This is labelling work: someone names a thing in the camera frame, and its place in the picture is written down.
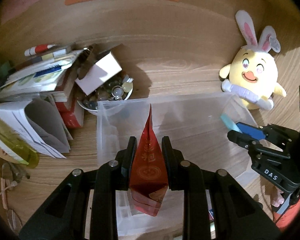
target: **wooden surface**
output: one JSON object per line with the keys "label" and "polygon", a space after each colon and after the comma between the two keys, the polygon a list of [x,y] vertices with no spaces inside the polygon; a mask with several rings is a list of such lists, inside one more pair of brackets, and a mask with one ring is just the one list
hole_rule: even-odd
{"label": "wooden surface", "polygon": [[[282,46],[274,55],[278,81],[288,94],[274,97],[272,111],[252,114],[260,125],[271,122],[299,129],[300,14],[291,4],[286,12],[269,0],[95,0],[71,6],[64,1],[41,0],[0,25],[0,57],[18,64],[25,60],[25,49],[42,43],[97,42],[100,49],[120,44],[115,55],[135,79],[133,98],[217,92],[219,69],[244,45],[234,20],[236,11],[244,9],[253,18],[257,37],[266,25],[276,30]],[[100,164],[96,117],[86,113],[84,128],[73,136],[67,159],[41,156],[39,166],[29,170],[31,179],[9,192],[9,206],[23,222],[74,168],[89,171]],[[259,179],[246,188],[251,196],[258,194],[269,215],[270,187]],[[153,234],[127,239],[151,239]]]}

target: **clear plastic storage box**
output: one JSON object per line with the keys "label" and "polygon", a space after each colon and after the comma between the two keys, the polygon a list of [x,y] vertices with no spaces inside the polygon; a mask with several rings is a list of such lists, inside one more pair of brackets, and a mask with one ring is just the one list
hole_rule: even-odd
{"label": "clear plastic storage box", "polygon": [[[138,141],[152,104],[153,130],[159,144],[169,136],[172,147],[201,169],[227,170],[242,185],[257,177],[249,168],[247,150],[227,139],[227,128],[220,119],[227,114],[234,122],[256,126],[241,100],[230,93],[149,97],[127,101],[100,101],[97,118],[98,164],[113,160],[127,147],[130,136]],[[168,190],[156,217],[133,208],[130,192],[116,192],[119,236],[133,235],[182,224],[183,192]]]}

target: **plush toy face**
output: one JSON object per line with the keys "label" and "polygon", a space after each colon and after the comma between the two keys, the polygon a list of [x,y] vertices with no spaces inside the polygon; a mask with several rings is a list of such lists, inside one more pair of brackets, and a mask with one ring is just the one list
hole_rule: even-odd
{"label": "plush toy face", "polygon": [[266,52],[242,48],[231,63],[229,81],[268,99],[274,92],[278,69],[273,57]]}

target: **metal screw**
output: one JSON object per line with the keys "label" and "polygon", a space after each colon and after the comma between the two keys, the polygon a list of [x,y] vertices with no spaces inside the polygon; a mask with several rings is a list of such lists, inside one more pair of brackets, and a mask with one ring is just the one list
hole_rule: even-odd
{"label": "metal screw", "polygon": [[116,160],[109,161],[109,166],[111,166],[111,167],[115,167],[115,166],[117,166],[118,164],[119,164],[119,162],[116,161]]}
{"label": "metal screw", "polygon": [[72,175],[77,177],[79,175],[81,175],[82,171],[80,169],[75,169],[72,171]]}
{"label": "metal screw", "polygon": [[189,161],[186,161],[186,160],[183,160],[180,162],[180,165],[182,167],[189,167],[190,166],[190,162]]}
{"label": "metal screw", "polygon": [[228,172],[224,169],[220,169],[220,170],[218,170],[218,174],[222,177],[225,177],[225,176],[227,176]]}

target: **bowl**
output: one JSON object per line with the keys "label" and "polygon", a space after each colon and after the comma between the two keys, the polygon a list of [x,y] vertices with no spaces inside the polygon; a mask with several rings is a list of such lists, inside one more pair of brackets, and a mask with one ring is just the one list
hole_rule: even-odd
{"label": "bowl", "polygon": [[[129,97],[131,96],[133,91],[133,88],[130,90],[130,92],[128,93],[127,97],[124,100],[128,100]],[[81,106],[83,109],[87,110],[89,113],[93,114],[93,115],[97,115],[98,110],[91,110],[89,108],[87,108],[81,101],[77,101],[79,106]]]}

